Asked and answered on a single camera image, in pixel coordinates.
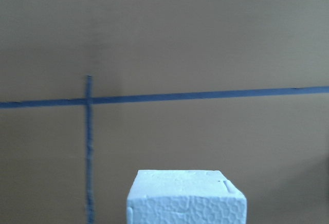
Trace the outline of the light blue foam block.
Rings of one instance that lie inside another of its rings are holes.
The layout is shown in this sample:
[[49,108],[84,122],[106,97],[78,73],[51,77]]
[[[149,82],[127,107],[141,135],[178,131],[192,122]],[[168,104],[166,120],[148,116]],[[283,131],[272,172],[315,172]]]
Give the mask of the light blue foam block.
[[246,223],[247,199],[220,171],[139,170],[127,223]]

